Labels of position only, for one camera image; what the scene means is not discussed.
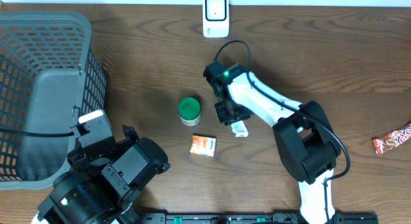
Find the small orange snack packet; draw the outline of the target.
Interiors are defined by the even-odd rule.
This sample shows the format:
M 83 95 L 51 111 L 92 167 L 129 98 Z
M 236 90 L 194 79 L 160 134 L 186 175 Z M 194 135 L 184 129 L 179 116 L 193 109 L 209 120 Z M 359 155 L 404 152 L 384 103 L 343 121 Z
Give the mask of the small orange snack packet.
M 214 157 L 216 138 L 194 135 L 189 152 L 195 155 Z

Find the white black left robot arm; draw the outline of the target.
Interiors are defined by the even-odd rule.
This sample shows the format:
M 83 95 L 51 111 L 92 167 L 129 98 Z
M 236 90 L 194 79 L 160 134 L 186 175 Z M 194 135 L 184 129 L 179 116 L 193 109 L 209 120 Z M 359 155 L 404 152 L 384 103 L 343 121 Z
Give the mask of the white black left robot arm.
M 165 151 L 124 125 L 125 139 L 53 182 L 32 223 L 142 223 L 134 201 L 150 180 L 170 168 Z

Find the green lid jar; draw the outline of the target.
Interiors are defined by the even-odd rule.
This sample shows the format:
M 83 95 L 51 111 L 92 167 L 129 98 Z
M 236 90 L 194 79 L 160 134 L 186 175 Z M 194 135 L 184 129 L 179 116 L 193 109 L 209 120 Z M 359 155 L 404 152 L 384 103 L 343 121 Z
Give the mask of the green lid jar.
M 200 103 L 195 98 L 184 98 L 179 103 L 179 116 L 184 125 L 197 125 L 200 121 L 201 116 Z

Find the red chocolate bar wrapper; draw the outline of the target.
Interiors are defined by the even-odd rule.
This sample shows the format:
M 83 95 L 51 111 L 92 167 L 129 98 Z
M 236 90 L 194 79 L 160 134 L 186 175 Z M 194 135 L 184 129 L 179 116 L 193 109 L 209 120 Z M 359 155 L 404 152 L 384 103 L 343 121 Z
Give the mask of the red chocolate bar wrapper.
M 387 135 L 372 140 L 376 154 L 382 156 L 384 153 L 393 150 L 410 138 L 410 123 L 399 130 L 394 130 Z

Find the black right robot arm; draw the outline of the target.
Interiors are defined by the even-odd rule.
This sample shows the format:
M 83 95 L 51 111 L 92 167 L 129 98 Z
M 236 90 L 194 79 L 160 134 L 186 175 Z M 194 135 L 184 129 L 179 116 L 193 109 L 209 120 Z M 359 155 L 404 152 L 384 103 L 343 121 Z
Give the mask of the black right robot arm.
M 331 178 L 342 150 L 322 107 L 281 95 L 241 64 L 226 68 L 214 61 L 203 76 L 220 98 L 214 106 L 219 122 L 229 126 L 255 114 L 272 127 L 281 162 L 299 183 L 302 217 L 330 222 Z

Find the white green carton box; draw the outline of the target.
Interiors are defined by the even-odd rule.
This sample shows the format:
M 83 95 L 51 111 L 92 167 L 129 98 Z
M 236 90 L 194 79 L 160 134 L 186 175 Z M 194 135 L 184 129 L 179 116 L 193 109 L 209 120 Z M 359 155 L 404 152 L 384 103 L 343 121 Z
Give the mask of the white green carton box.
M 232 132 L 234 133 L 235 137 L 248 137 L 249 131 L 245 126 L 243 121 L 238 121 L 231 124 Z

